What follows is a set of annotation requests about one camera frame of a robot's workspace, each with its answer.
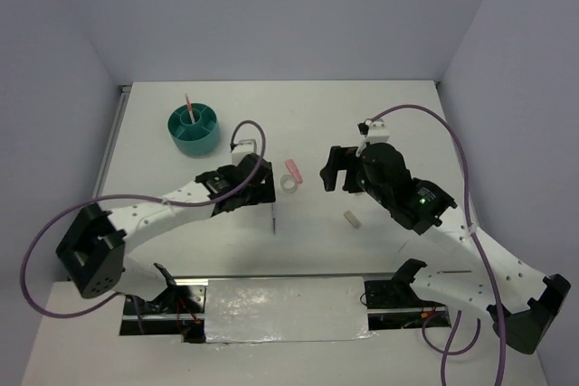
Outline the silver white pen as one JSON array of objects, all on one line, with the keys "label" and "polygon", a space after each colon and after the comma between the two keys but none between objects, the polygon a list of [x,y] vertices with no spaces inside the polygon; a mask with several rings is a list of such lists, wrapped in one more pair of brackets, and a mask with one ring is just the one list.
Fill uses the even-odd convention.
[{"label": "silver white pen", "polygon": [[271,204],[271,229],[272,233],[276,234],[276,203]]}]

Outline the pink pen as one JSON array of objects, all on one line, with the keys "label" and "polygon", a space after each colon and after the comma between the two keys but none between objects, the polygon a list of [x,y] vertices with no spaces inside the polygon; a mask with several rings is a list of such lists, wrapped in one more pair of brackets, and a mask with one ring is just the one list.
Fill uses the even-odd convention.
[{"label": "pink pen", "polygon": [[196,123],[196,118],[195,118],[195,112],[194,112],[194,108],[193,108],[193,104],[188,96],[188,94],[185,94],[185,103],[186,103],[186,107],[187,107],[187,111],[191,120],[191,124],[194,125]]}]

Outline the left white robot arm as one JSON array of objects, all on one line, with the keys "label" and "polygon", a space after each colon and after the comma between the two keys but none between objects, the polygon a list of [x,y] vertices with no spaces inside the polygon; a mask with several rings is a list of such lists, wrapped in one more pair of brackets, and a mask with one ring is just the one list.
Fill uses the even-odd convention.
[{"label": "left white robot arm", "polygon": [[236,165],[199,174],[161,202],[111,210],[96,203],[82,207],[56,254],[81,297],[93,299],[116,291],[165,313],[176,304],[174,277],[160,263],[143,264],[129,253],[193,221],[275,201],[271,163],[250,153]]}]

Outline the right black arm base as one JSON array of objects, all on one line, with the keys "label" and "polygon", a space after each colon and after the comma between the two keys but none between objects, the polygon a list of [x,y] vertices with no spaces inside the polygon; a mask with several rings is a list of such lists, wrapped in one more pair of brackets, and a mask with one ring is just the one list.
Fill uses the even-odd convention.
[{"label": "right black arm base", "polygon": [[367,310],[370,331],[421,329],[428,318],[438,313],[426,327],[450,327],[447,306],[400,292],[386,279],[366,280],[360,302]]}]

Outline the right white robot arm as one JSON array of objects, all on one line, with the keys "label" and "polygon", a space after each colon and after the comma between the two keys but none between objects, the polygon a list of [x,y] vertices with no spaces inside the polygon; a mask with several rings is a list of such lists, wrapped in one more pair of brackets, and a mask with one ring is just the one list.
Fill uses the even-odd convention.
[{"label": "right white robot arm", "polygon": [[468,228],[456,201],[437,184],[413,177],[389,144],[363,151],[331,147],[320,171],[326,191],[335,190],[339,172],[346,174],[344,191],[367,193],[396,223],[460,263],[460,272],[445,273],[423,259],[406,260],[394,274],[400,304],[430,299],[479,313],[494,328],[503,315],[507,346],[523,354],[536,351],[569,293],[566,278],[530,267],[484,230]]}]

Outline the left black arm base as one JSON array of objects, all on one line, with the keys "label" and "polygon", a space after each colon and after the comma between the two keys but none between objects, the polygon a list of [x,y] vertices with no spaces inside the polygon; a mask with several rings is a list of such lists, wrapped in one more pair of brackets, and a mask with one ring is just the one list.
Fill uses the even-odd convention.
[{"label": "left black arm base", "polygon": [[183,343],[206,342],[205,302],[207,285],[181,285],[176,292],[167,289],[154,302],[126,296],[120,336],[173,336]]}]

